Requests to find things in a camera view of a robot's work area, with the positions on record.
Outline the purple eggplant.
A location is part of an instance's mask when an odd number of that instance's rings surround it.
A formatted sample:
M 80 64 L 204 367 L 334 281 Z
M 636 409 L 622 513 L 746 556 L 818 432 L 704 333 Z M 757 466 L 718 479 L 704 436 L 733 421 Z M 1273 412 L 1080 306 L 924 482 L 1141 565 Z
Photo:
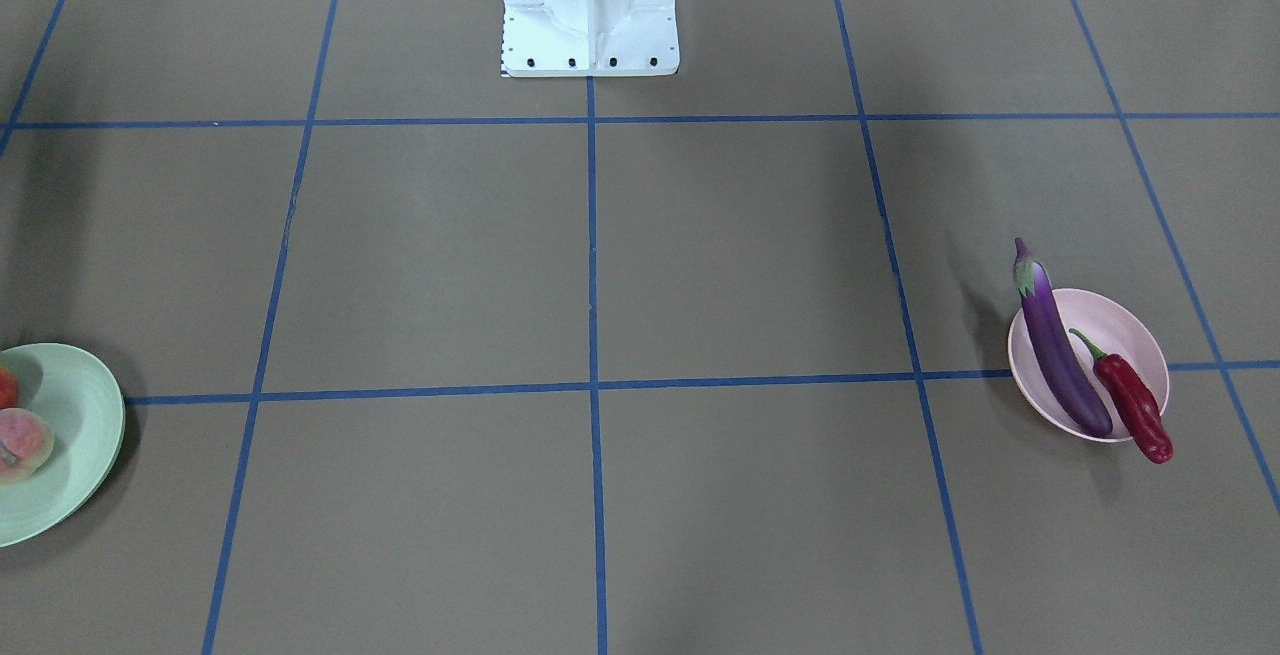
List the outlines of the purple eggplant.
M 1108 409 L 1097 394 L 1070 344 L 1053 287 L 1039 258 L 1015 237 L 1012 278 L 1039 374 L 1064 414 L 1091 438 L 1114 430 Z

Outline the red chili pepper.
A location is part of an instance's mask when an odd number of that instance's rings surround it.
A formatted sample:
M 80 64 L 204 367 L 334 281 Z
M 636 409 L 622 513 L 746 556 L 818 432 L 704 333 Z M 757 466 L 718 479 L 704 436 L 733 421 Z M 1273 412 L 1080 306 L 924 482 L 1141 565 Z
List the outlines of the red chili pepper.
M 1155 395 L 1135 368 L 1123 356 L 1094 345 L 1076 328 L 1070 328 L 1068 333 L 1078 336 L 1092 354 L 1094 377 L 1108 391 L 1121 422 L 1142 454 L 1155 464 L 1170 462 L 1174 455 L 1172 440 L 1164 429 Z

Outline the yellow pink peach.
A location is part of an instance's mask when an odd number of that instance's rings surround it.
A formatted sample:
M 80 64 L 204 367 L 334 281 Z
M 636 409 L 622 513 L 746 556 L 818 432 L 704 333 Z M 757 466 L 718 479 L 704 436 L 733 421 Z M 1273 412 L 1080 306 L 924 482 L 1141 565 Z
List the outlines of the yellow pink peach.
M 40 414 L 29 409 L 1 409 L 1 485 L 29 478 L 45 464 L 56 443 L 55 432 Z

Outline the white metal stand base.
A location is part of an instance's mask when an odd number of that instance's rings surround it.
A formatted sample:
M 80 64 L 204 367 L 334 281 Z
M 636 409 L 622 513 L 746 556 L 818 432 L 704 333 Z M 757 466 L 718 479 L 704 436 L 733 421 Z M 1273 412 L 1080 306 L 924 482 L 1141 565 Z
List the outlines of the white metal stand base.
M 675 75 L 676 0 L 503 0 L 500 73 L 512 78 Z

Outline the pink plate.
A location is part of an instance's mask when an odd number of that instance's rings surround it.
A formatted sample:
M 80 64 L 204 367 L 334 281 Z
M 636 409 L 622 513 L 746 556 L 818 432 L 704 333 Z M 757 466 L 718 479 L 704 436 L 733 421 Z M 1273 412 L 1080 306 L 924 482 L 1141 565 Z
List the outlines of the pink plate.
M 1156 403 L 1158 413 L 1165 414 L 1170 397 L 1170 374 L 1164 351 L 1152 333 L 1147 330 L 1139 319 L 1134 317 L 1129 310 L 1110 301 L 1097 292 L 1083 289 L 1055 289 L 1055 301 L 1059 308 L 1061 322 L 1065 330 L 1076 328 L 1100 351 L 1107 354 L 1119 354 L 1125 359 L 1138 377 L 1144 383 Z M 1079 429 L 1078 423 L 1059 404 L 1059 400 L 1044 381 L 1038 359 L 1030 342 L 1024 313 L 1016 310 L 1007 331 L 1007 359 L 1018 390 L 1041 417 L 1052 423 L 1062 432 L 1069 432 L 1075 438 L 1084 438 L 1087 441 L 1097 444 L 1125 444 L 1132 441 L 1125 423 L 1106 391 L 1102 383 L 1093 374 L 1093 356 L 1076 336 L 1068 336 L 1076 354 L 1076 359 L 1084 368 L 1085 377 L 1091 386 L 1103 400 L 1111 417 L 1114 430 L 1108 438 L 1093 438 Z

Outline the green plate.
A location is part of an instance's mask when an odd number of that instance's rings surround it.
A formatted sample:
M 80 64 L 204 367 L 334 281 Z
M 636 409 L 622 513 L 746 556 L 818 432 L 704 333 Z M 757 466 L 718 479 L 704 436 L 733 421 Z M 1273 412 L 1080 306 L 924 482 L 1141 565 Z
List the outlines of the green plate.
M 125 404 L 116 377 L 90 351 L 32 342 L 3 351 L 20 386 L 20 406 L 52 431 L 50 458 L 3 486 L 1 545 L 28 541 L 60 525 L 96 494 L 120 452 Z

